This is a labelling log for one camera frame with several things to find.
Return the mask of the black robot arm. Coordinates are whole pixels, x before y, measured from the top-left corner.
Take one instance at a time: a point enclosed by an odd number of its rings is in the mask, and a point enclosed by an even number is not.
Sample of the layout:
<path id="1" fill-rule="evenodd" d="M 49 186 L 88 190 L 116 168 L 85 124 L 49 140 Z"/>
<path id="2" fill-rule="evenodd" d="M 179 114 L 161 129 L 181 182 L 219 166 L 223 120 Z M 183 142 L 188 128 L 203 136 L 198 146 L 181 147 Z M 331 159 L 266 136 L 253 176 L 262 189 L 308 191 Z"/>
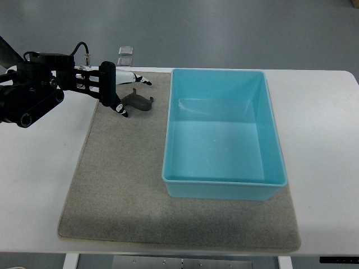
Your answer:
<path id="1" fill-rule="evenodd" d="M 1 122 L 27 128 L 63 102 L 65 91 L 98 99 L 116 108 L 116 67 L 103 62 L 98 69 L 75 66 L 74 54 L 26 52 L 19 55 L 1 39 L 1 66 L 16 67 L 1 75 Z"/>

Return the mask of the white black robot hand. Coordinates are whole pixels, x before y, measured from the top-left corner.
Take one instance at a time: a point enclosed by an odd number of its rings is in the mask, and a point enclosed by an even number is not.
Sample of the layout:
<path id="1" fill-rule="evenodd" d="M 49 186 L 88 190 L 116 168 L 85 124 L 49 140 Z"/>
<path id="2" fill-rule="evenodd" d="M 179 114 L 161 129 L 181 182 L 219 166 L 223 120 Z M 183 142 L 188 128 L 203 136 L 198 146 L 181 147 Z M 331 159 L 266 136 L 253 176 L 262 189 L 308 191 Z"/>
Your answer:
<path id="1" fill-rule="evenodd" d="M 99 100 L 103 106 L 110 107 L 125 118 L 128 117 L 128 112 L 126 106 L 122 104 L 122 98 L 116 93 L 116 86 L 134 82 L 151 85 L 147 78 L 130 71 L 117 69 L 109 62 L 103 62 L 99 67 L 76 67 L 75 77 L 76 87 L 73 88 L 73 91 Z"/>

